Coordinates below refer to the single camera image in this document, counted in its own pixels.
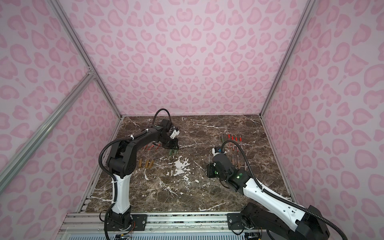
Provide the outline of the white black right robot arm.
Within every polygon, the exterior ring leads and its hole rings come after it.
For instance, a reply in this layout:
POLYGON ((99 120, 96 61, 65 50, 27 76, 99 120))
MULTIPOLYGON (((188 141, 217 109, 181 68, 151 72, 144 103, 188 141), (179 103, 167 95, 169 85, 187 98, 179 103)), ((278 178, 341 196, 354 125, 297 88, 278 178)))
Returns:
POLYGON ((277 200, 268 195, 263 184, 257 184, 251 173, 237 169, 224 153, 214 153, 207 176, 225 182, 229 189, 263 206, 249 203, 241 211, 245 229, 263 229, 286 240, 327 240, 327 225, 313 215, 293 206, 291 201, 277 200))

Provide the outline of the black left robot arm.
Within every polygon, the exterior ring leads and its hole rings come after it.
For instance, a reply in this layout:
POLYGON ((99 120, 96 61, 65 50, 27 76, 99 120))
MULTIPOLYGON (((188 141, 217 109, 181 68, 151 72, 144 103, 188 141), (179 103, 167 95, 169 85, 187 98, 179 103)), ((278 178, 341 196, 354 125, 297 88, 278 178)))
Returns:
POLYGON ((179 129, 172 121, 163 119, 140 133, 108 143, 99 155, 101 170, 112 179, 112 203, 105 213, 104 231, 131 231, 134 220, 131 217, 130 181, 137 167, 138 151, 151 143, 160 143, 168 150, 178 150, 179 129))

